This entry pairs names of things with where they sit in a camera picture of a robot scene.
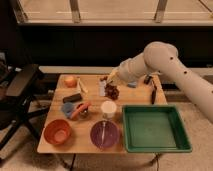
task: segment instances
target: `blue object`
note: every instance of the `blue object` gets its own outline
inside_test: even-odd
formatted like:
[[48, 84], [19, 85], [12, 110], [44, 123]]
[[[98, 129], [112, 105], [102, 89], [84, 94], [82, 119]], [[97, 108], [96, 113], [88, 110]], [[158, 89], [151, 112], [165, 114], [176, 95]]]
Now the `blue object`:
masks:
[[128, 83], [127, 86], [130, 87], [130, 88], [136, 88], [137, 82]]
[[74, 104], [71, 102], [66, 102], [61, 106], [61, 111], [64, 113], [64, 115], [69, 118], [74, 111]]

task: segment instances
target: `cable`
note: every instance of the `cable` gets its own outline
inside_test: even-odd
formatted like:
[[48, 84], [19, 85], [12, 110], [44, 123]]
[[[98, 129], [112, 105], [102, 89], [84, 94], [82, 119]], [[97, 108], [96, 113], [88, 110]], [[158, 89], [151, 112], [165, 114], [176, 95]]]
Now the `cable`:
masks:
[[159, 160], [158, 160], [158, 154], [155, 154], [156, 163], [157, 163], [157, 171], [159, 171]]

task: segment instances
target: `table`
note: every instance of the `table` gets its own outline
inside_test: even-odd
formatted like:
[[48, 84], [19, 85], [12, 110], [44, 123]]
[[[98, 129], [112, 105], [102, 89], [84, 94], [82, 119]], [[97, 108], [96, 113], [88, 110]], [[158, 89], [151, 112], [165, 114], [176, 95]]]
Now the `table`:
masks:
[[[44, 139], [43, 132], [41, 139], [38, 145], [37, 151], [39, 153], [127, 153], [124, 148], [123, 141], [123, 128], [122, 128], [122, 106], [130, 104], [140, 104], [148, 105], [151, 103], [151, 92], [153, 87], [151, 84], [144, 84], [142, 77], [137, 88], [130, 88], [127, 86], [118, 86], [120, 91], [119, 97], [115, 100], [115, 103], [118, 106], [117, 112], [113, 121], [118, 125], [121, 131], [121, 137], [118, 144], [113, 147], [100, 150], [94, 146], [90, 140], [90, 130], [92, 126], [102, 120], [102, 113], [100, 105], [105, 100], [109, 100], [108, 97], [101, 97], [99, 95], [99, 80], [105, 75], [74, 75], [80, 77], [81, 81], [86, 85], [88, 93], [81, 93], [83, 101], [91, 101], [92, 105], [89, 107], [89, 117], [86, 120], [72, 121], [67, 119], [64, 114], [61, 112], [61, 105], [63, 104], [62, 99], [66, 96], [76, 93], [76, 88], [67, 88], [64, 84], [65, 78], [69, 74], [62, 74], [59, 77], [57, 88], [54, 93], [54, 97], [50, 106], [50, 110], [47, 114], [47, 118], [44, 124], [44, 128], [47, 124], [55, 119], [65, 119], [69, 122], [71, 126], [71, 137], [69, 140], [60, 146], [53, 146], [47, 143]], [[153, 81], [157, 86], [156, 100], [155, 104], [167, 104], [164, 92], [161, 87], [160, 80], [157, 75], [153, 75]]]

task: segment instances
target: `bowl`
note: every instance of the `bowl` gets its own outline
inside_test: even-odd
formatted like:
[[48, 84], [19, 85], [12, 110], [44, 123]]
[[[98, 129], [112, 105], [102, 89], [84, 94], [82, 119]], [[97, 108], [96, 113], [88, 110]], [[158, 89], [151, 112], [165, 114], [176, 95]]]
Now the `bowl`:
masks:
[[119, 129], [111, 121], [99, 121], [93, 125], [90, 131], [90, 139], [92, 143], [100, 149], [112, 147], [118, 143], [119, 137]]
[[66, 142], [70, 136], [71, 127], [63, 119], [50, 122], [44, 130], [45, 140], [52, 145], [59, 145]]

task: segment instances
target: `orange bowl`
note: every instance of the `orange bowl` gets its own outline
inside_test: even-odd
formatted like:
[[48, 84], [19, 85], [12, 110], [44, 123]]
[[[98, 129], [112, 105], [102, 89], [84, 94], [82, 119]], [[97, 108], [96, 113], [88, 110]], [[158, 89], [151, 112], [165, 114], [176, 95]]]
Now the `orange bowl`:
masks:
[[45, 140], [53, 145], [63, 144], [71, 134], [69, 123], [63, 119], [50, 122], [44, 130]]

